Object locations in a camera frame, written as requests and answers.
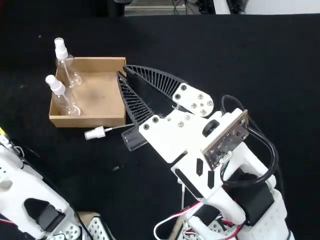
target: cable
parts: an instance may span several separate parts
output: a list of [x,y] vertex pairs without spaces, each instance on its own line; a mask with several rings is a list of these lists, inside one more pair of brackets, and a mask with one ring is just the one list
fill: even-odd
[[13,147],[14,149],[18,149],[19,153],[22,155],[22,157],[24,158],[25,157],[25,152],[24,150],[22,149],[22,147],[20,146],[14,146]]
[[188,15],[188,1],[184,0],[184,6],[185,6],[185,15]]
[[183,183],[181,184],[181,209],[185,208],[185,192],[186,192],[186,185]]
[[271,164],[270,164],[268,170],[266,171],[266,173],[264,175],[262,175],[261,177],[257,177],[255,179],[251,179],[251,180],[244,180],[244,181],[229,181],[229,180],[225,181],[224,174],[227,169],[227,166],[221,167],[221,169],[220,169],[221,181],[223,182],[223,184],[225,184],[228,187],[246,188],[246,187],[251,186],[252,184],[264,183],[276,171],[276,168],[277,168],[277,165],[279,162],[279,155],[278,155],[278,151],[277,151],[276,147],[265,136],[261,135],[259,132],[252,129],[251,127],[248,127],[248,131],[250,134],[252,134],[252,136],[254,138],[256,138],[257,140],[262,142],[269,149],[269,151],[271,153]]
[[235,231],[231,235],[229,235],[229,236],[227,236],[225,238],[219,239],[219,240],[229,240],[229,239],[232,239],[232,238],[236,237],[238,235],[238,233],[240,232],[242,226],[243,225],[238,225],[236,227]]
[[[221,98],[221,111],[223,113],[227,112],[225,107],[226,100],[235,102],[239,109],[241,109],[242,111],[245,110],[245,107],[243,106],[243,104],[236,97],[226,94]],[[256,129],[261,135],[265,136],[262,130],[258,127],[258,125],[253,121],[253,119],[250,116],[248,116],[248,119],[249,119],[249,124],[252,125],[253,128]],[[282,194],[283,200],[285,200],[285,186],[284,186],[283,174],[281,172],[279,164],[277,164],[275,172],[277,176],[279,191]]]
[[[235,98],[234,96],[231,96],[231,95],[223,95],[222,98],[221,98],[221,111],[225,114],[227,111],[226,111],[226,107],[225,107],[225,101],[226,100],[232,100],[234,102],[236,102],[237,106],[239,109],[241,109],[242,111],[245,110],[245,107],[242,105],[242,103],[237,99]],[[250,116],[248,116],[249,118],[249,124],[253,126],[253,128],[255,128],[259,133],[261,133],[262,135],[263,132],[262,130],[258,127],[258,125],[252,120],[252,118]]]
[[177,10],[177,6],[181,3],[182,0],[179,0],[176,4],[175,4],[174,1],[175,1],[175,0],[172,0],[172,5],[174,6],[174,8],[173,8],[173,13],[174,13],[175,15],[180,15],[179,12],[178,12],[178,10]]
[[84,229],[84,231],[86,232],[86,234],[89,236],[89,238],[91,240],[94,240],[94,237],[91,235],[91,233],[88,231],[87,227],[85,226],[84,222],[81,220],[79,213],[72,206],[71,206],[71,208],[73,209],[76,218],[78,219],[79,223],[81,224],[81,226]]
[[179,216],[181,216],[181,215],[186,214],[186,213],[189,212],[193,207],[197,206],[199,203],[200,203],[200,202],[197,201],[196,203],[192,204],[191,206],[186,207],[184,210],[182,210],[182,211],[180,211],[180,212],[177,212],[177,213],[175,213],[175,214],[167,217],[165,220],[162,220],[161,222],[157,223],[157,224],[154,226],[154,228],[153,228],[153,235],[154,235],[155,239],[157,239],[157,240],[164,240],[164,239],[159,238],[158,235],[157,235],[157,229],[158,229],[158,227],[159,227],[160,225],[162,225],[162,224],[170,221],[171,219],[174,219],[174,218],[177,218],[177,217],[179,217]]
[[189,1],[186,1],[185,2],[185,5],[190,9],[190,11],[195,15],[196,13],[195,13],[195,11],[190,7],[190,5],[189,5]]
[[0,218],[0,223],[15,225],[12,221]]

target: cardboard box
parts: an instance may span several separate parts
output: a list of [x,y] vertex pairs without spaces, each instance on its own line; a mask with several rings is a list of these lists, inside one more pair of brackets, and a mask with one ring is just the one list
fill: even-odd
[[[123,72],[125,57],[76,57],[72,67],[82,76],[82,84],[72,92],[81,108],[80,116],[60,115],[51,100],[49,119],[57,128],[115,127],[125,124],[126,109],[122,101],[117,71]],[[59,70],[56,78],[60,80]]]

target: black cable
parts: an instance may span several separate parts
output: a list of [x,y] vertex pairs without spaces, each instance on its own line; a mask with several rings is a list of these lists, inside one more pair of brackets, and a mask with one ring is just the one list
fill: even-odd
[[84,231],[86,232],[86,234],[89,236],[89,238],[91,240],[94,240],[94,237],[91,235],[91,233],[88,231],[87,227],[85,226],[84,222],[81,220],[79,213],[72,206],[71,206],[71,208],[73,209],[76,218],[78,219],[79,223],[81,224],[81,226],[84,229]]
[[[236,102],[237,106],[239,109],[241,109],[242,111],[245,110],[245,107],[242,105],[242,103],[234,96],[231,95],[223,95],[221,98],[221,109],[223,113],[226,113],[226,107],[225,107],[225,101],[226,100],[232,100],[234,102]],[[252,120],[252,118],[249,116],[249,124],[252,125],[254,127],[254,129],[256,129],[260,134],[264,135],[262,130],[258,127],[258,125]]]
[[290,240],[291,238],[291,231],[289,230],[289,234],[288,234],[288,237],[286,238],[286,240]]
[[184,0],[184,6],[185,6],[185,15],[188,15],[188,1]]
[[269,151],[271,153],[270,166],[269,166],[268,170],[266,171],[266,173],[264,175],[262,175],[261,177],[257,177],[255,179],[251,179],[251,180],[244,180],[244,181],[229,181],[229,180],[225,181],[224,174],[227,169],[227,166],[222,167],[220,169],[220,178],[225,186],[228,186],[231,188],[246,188],[246,187],[249,187],[253,184],[264,183],[276,171],[276,168],[277,168],[277,165],[279,162],[279,155],[278,155],[278,151],[277,151],[276,147],[265,136],[261,135],[259,132],[257,132],[253,128],[248,127],[248,131],[253,137],[255,137],[257,140],[262,142],[269,149]]
[[[223,113],[227,112],[226,107],[225,107],[226,100],[230,100],[230,101],[235,102],[239,109],[241,109],[242,111],[245,110],[245,107],[243,106],[243,104],[236,97],[226,94],[226,95],[222,96],[222,98],[221,98],[221,111]],[[258,127],[258,125],[253,121],[253,119],[250,116],[248,116],[248,119],[249,119],[249,124],[251,126],[253,126],[253,128],[256,129],[262,136],[265,137],[264,133]],[[275,172],[276,172],[277,184],[278,184],[279,191],[282,194],[283,200],[285,200],[285,186],[284,186],[283,174],[281,172],[279,164],[277,164]]]
[[193,11],[193,9],[190,7],[189,1],[186,1],[186,2],[185,2],[185,5],[190,9],[190,11],[191,11],[194,15],[196,14],[195,11]]
[[182,0],[179,0],[179,1],[175,4],[174,0],[172,0],[172,5],[174,6],[174,8],[173,8],[173,13],[174,13],[175,15],[180,15],[179,12],[178,12],[178,10],[177,10],[177,6],[181,3],[181,1],[182,1]]

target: black cloth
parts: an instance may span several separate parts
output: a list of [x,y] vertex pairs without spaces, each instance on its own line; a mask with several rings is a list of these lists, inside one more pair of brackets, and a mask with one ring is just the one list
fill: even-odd
[[[55,37],[63,37],[75,56],[125,56],[129,64],[184,79],[210,94],[216,108],[224,94],[242,101],[279,151],[288,227],[298,240],[316,239],[319,25],[318,14],[6,25],[0,125],[40,154],[34,164],[77,210],[101,213],[118,240],[152,239],[154,225],[180,208],[181,188],[165,161],[148,144],[129,152],[121,130],[86,141],[86,129],[55,128],[48,119],[51,94],[44,79],[55,73]],[[268,155],[252,150],[268,164]],[[3,224],[0,229],[1,239],[14,239]]]

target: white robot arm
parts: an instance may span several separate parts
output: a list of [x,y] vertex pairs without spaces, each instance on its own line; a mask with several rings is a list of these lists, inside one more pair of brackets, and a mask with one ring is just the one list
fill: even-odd
[[[21,153],[21,147],[14,146],[0,128],[0,213],[35,239],[87,239],[68,202],[42,180]],[[25,202],[29,199],[47,202],[36,219],[26,210]]]
[[[118,74],[122,98],[132,121],[138,125],[138,132],[171,165],[173,173],[199,201],[184,214],[196,236],[201,240],[293,240],[285,222],[286,207],[281,193],[275,189],[276,178],[272,175],[276,159],[268,169],[243,142],[249,132],[259,138],[259,134],[249,128],[247,110],[237,108],[224,114],[216,111],[204,118],[214,108],[208,94],[155,69],[128,65],[124,70],[127,78],[138,77],[148,82],[177,104],[165,117],[154,114],[127,79]],[[126,134],[123,137],[125,142],[130,139]],[[233,181],[239,173],[241,177],[250,176],[251,181]],[[251,182],[256,183],[252,184],[253,188],[246,186]],[[243,186],[232,186],[235,183]],[[218,216],[223,217],[233,226],[230,230],[236,231],[236,235],[215,232],[204,223],[201,212],[208,212],[212,207],[218,214],[211,215],[210,223]]]

